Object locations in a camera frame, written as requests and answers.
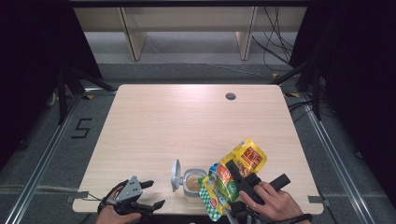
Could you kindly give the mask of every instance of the hole in table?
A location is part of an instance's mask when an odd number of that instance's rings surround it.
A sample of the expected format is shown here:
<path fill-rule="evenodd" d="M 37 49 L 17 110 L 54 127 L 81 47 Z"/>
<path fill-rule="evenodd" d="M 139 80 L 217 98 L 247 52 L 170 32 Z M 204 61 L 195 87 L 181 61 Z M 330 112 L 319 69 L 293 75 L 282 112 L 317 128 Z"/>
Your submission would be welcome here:
<path fill-rule="evenodd" d="M 228 92 L 227 94 L 225 94 L 225 98 L 227 98 L 227 100 L 234 100 L 236 98 L 236 95 L 235 93 Z"/>

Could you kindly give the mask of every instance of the yellow snack bag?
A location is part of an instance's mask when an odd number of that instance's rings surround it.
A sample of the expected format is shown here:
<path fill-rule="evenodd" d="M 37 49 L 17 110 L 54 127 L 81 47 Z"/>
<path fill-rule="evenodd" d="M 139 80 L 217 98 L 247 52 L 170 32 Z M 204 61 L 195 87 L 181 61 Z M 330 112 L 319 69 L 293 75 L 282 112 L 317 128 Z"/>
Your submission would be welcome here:
<path fill-rule="evenodd" d="M 251 139 L 247 138 L 219 162 L 226 164 L 230 160 L 238 166 L 241 175 L 247 177 L 251 173 L 257 174 L 260 171 L 267 162 L 267 156 Z"/>

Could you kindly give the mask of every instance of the printed number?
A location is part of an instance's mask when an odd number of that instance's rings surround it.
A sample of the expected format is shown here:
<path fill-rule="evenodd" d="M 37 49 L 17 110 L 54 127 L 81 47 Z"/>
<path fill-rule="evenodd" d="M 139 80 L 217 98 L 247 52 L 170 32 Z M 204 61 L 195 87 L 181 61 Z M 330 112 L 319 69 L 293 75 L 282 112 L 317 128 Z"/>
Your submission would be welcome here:
<path fill-rule="evenodd" d="M 76 131 L 85 131 L 83 136 L 72 136 L 72 138 L 86 138 L 88 135 L 88 132 L 90 131 L 90 128 L 80 128 L 79 125 L 81 125 L 81 122 L 84 120 L 92 120 L 92 119 L 80 119 L 78 122 L 78 125 L 76 127 Z"/>

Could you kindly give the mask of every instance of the snack bag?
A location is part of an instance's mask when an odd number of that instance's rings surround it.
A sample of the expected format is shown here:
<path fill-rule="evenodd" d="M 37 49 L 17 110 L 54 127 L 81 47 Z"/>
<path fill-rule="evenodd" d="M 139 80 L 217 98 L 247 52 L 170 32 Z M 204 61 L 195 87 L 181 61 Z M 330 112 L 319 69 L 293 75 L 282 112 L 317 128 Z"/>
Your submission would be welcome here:
<path fill-rule="evenodd" d="M 207 194 L 210 196 L 212 204 L 205 204 L 206 209 L 208 206 L 211 206 L 211 209 L 216 207 L 217 212 L 221 215 L 223 214 L 223 209 L 230 207 L 230 204 L 235 202 L 239 196 L 233 177 L 225 166 L 230 160 L 235 162 L 241 175 L 246 177 L 251 173 L 257 174 L 266 163 L 267 156 L 247 138 L 209 168 L 209 174 L 203 181 L 203 187 L 205 187 Z"/>

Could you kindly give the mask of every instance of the finger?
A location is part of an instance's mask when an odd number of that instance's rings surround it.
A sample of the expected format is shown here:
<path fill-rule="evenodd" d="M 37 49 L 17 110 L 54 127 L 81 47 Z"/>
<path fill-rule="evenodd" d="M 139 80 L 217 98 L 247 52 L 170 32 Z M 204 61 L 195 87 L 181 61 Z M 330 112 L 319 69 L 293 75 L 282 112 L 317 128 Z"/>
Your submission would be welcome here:
<path fill-rule="evenodd" d="M 262 205 L 255 203 L 244 191 L 239 191 L 239 197 L 241 197 L 241 201 L 244 202 L 251 210 L 255 212 L 260 211 Z"/>
<path fill-rule="evenodd" d="M 276 190 L 269 183 L 263 183 L 262 187 L 268 192 L 269 195 L 271 195 L 273 197 L 275 197 L 277 195 Z"/>
<path fill-rule="evenodd" d="M 115 198 L 117 196 L 117 194 L 123 189 L 123 186 L 119 186 L 118 188 L 116 188 L 111 194 L 110 194 L 110 198 Z"/>
<path fill-rule="evenodd" d="M 254 189 L 254 192 L 256 192 L 260 197 L 262 197 L 262 199 L 266 203 L 268 203 L 268 202 L 270 202 L 272 200 L 271 199 L 271 195 L 261 185 L 256 185 L 256 186 L 254 186 L 253 189 Z"/>
<path fill-rule="evenodd" d="M 138 220 L 141 217 L 142 217 L 142 215 L 140 213 L 131 213 L 131 214 L 127 215 L 127 218 L 125 221 L 132 222 L 132 221 Z"/>

